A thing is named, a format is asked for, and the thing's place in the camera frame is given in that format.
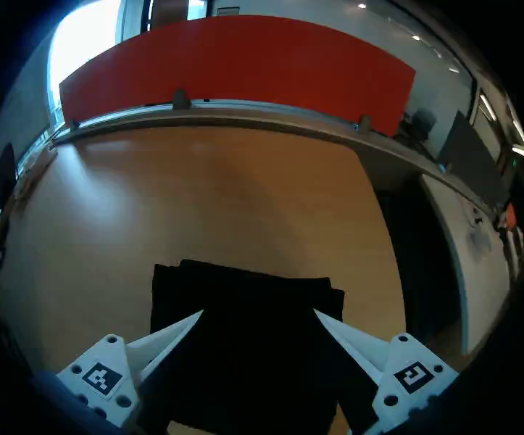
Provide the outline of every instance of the black fabric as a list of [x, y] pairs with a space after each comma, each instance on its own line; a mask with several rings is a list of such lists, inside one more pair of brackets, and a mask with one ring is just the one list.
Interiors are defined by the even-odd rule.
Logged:
[[354, 430], [375, 421], [376, 385], [312, 309], [341, 319], [344, 293], [328, 278], [184, 260], [155, 266], [153, 298], [151, 331], [204, 313], [141, 387], [150, 434], [171, 420], [216, 434], [326, 434], [337, 402]]
[[272, 291], [280, 298], [297, 298], [299, 304], [342, 321], [344, 292], [333, 289], [329, 278], [288, 279], [264, 273], [183, 260], [179, 267], [155, 265], [153, 272], [153, 306], [151, 333], [166, 328], [205, 307], [225, 301], [246, 290], [251, 300], [258, 293]]

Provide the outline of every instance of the orange object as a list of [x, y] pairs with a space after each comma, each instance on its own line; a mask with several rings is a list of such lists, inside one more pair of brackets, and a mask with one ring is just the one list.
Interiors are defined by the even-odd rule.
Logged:
[[517, 219], [515, 218], [515, 209], [513, 208], [513, 204], [510, 202], [510, 204], [507, 206], [507, 229], [512, 230], [517, 225]]
[[354, 36], [309, 22], [241, 15], [177, 22], [129, 39], [60, 84], [67, 122], [190, 99], [287, 104], [392, 136], [415, 71]]

